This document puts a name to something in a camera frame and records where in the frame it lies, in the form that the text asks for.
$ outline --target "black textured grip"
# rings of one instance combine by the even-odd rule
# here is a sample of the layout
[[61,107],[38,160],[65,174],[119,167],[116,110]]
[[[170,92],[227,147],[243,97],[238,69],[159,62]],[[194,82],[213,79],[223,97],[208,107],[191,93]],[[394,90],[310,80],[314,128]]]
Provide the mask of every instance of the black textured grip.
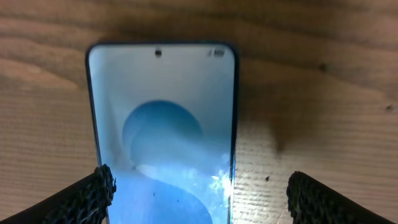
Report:
[[302,172],[287,187],[293,224],[394,224]]
[[0,224],[100,224],[115,191],[116,181],[111,170],[103,165],[93,174]]

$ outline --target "front camera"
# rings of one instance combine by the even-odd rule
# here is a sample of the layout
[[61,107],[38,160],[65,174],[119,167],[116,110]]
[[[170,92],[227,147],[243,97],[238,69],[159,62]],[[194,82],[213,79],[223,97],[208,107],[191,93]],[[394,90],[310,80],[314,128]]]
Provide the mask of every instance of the front camera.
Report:
[[162,56],[162,51],[159,50],[159,49],[155,50],[155,56],[156,57],[161,57]]

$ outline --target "light blue display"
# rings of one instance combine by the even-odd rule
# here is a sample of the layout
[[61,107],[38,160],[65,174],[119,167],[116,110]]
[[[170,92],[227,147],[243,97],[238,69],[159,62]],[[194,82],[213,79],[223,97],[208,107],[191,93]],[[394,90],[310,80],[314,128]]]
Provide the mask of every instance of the light blue display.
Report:
[[187,44],[157,58],[157,47],[89,54],[101,163],[117,180],[110,224],[227,224],[234,55]]

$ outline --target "wooden table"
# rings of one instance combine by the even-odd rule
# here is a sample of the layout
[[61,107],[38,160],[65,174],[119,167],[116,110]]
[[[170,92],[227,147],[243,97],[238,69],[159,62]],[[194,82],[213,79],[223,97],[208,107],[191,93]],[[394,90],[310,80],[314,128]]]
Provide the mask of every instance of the wooden table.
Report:
[[0,220],[95,168],[100,39],[240,50],[235,223],[292,223],[295,170],[398,222],[396,0],[0,0]]

